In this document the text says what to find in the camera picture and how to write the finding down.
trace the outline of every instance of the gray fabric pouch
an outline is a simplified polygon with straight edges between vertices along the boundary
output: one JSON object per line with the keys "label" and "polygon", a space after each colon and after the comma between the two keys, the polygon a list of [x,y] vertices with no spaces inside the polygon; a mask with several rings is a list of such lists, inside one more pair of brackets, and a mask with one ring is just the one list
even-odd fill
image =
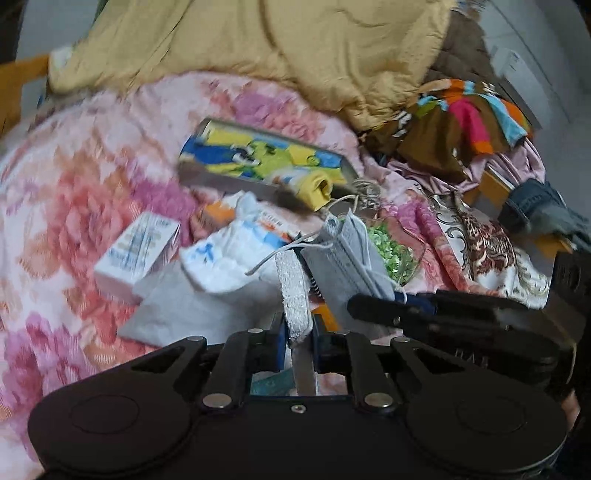
{"label": "gray fabric pouch", "polygon": [[134,287],[143,298],[117,335],[154,346],[165,346],[190,335],[202,335],[209,345],[252,327],[268,328],[281,308],[279,285],[253,281],[239,290],[213,295],[196,289],[176,261]]}

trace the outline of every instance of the ear loop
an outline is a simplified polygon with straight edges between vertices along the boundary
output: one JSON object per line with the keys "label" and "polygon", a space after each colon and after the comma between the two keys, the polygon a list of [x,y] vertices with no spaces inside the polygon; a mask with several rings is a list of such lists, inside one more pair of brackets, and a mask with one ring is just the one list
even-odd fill
{"label": "ear loop", "polygon": [[365,268],[367,271],[371,272],[372,275],[376,275],[376,276],[381,277],[384,280],[387,280],[388,282],[390,282],[392,284],[392,286],[395,288],[395,290],[398,290],[400,293],[402,293],[402,303],[406,304],[408,296],[407,296],[406,291],[404,290],[404,288],[402,287],[402,285],[400,283],[398,283],[396,280],[390,278],[389,276],[384,275],[383,273],[374,272],[373,270],[371,270],[371,257],[369,254],[369,234],[368,234],[367,226],[363,223],[361,218],[359,218],[355,215],[352,216],[352,219],[353,219],[353,221],[357,221],[357,223],[360,223],[363,226],[363,229],[365,230],[365,235],[360,235],[360,238],[361,238],[361,241],[362,241],[364,249],[365,249],[365,257],[367,258],[367,263],[362,259],[361,266],[363,268]]}
{"label": "ear loop", "polygon": [[[383,278],[384,280],[387,280],[390,284],[392,284],[392,286],[398,290],[400,293],[402,293],[402,302],[404,304],[406,304],[407,302],[407,293],[404,290],[404,288],[402,287],[402,285],[400,283],[398,283],[397,281],[391,279],[389,276],[384,275],[382,273],[379,272],[374,272],[371,270],[371,258],[370,258],[370,254],[369,254],[369,235],[368,235],[368,231],[367,231],[367,227],[365,226],[365,224],[363,223],[363,221],[353,215],[352,216],[353,221],[357,221],[359,223],[361,223],[361,225],[363,225],[363,229],[365,230],[365,235],[360,235],[361,237],[361,241],[363,243],[363,247],[364,247],[364,254],[365,254],[365,259],[362,259],[361,262],[361,266],[366,269],[367,271],[369,271],[372,275],[377,275],[378,277]],[[256,271],[261,268],[267,261],[269,261],[272,257],[274,257],[277,253],[279,252],[284,252],[286,250],[289,250],[291,248],[296,247],[298,244],[302,243],[304,240],[317,235],[318,232],[312,232],[312,233],[308,233],[307,235],[304,235],[300,238],[298,238],[297,240],[293,241],[292,243],[288,244],[288,245],[284,245],[283,247],[278,248],[277,250],[271,252],[270,254],[268,254],[265,258],[263,258],[259,263],[257,263],[257,265],[255,265],[253,268],[251,268],[248,272],[245,273],[246,276],[251,276],[254,275],[256,273]],[[334,242],[331,242],[327,245],[318,245],[318,244],[310,244],[310,245],[306,245],[306,248],[320,248],[320,249],[329,249],[332,248],[332,246],[334,245]]]}
{"label": "ear loop", "polygon": [[[320,231],[318,230],[316,232],[308,233],[307,235],[301,236],[297,240],[294,240],[292,243],[284,245],[283,247],[279,247],[277,250],[272,251],[265,258],[263,258],[259,263],[257,263],[254,267],[252,267],[248,272],[246,272],[245,275],[247,277],[254,275],[259,268],[261,268],[265,263],[267,263],[272,257],[277,255],[279,252],[284,252],[286,250],[290,250],[291,248],[297,247],[297,245],[302,243],[304,240],[307,240],[312,236],[318,235],[319,232]],[[327,245],[309,244],[309,245],[306,245],[306,248],[331,248],[333,246],[333,244],[334,244],[334,242],[331,242]]]}

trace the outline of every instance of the multicolored scarf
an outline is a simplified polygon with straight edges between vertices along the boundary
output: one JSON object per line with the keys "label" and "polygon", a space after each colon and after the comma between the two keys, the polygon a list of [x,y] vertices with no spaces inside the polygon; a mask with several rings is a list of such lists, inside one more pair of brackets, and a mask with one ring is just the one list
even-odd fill
{"label": "multicolored scarf", "polygon": [[461,183],[476,156],[508,153],[530,134],[521,110],[493,86],[447,79],[420,87],[393,120],[362,140],[379,163],[398,155],[413,168]]}

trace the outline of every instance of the gray face mask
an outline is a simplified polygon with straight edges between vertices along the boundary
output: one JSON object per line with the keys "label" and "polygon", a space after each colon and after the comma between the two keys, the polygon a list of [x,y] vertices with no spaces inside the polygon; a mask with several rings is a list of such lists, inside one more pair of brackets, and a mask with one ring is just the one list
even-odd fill
{"label": "gray face mask", "polygon": [[347,302],[358,293],[394,300],[384,260],[359,218],[350,211],[344,221],[329,216],[317,239],[304,244],[301,255],[342,329],[370,339],[390,333],[385,327],[353,319],[347,311]]}

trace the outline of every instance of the metal screw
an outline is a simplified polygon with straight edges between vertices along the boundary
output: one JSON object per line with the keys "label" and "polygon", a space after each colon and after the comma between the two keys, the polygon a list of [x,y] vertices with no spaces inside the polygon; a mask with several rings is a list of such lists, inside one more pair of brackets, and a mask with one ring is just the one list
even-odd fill
{"label": "metal screw", "polygon": [[303,405],[292,405],[291,411],[293,413],[306,413],[306,407]]}
{"label": "metal screw", "polygon": [[370,393],[365,396],[364,400],[367,405],[376,408],[387,408],[394,403],[394,399],[390,395],[382,392]]}
{"label": "metal screw", "polygon": [[203,405],[209,408],[226,408],[232,403],[232,397],[225,393],[210,393],[203,397]]}

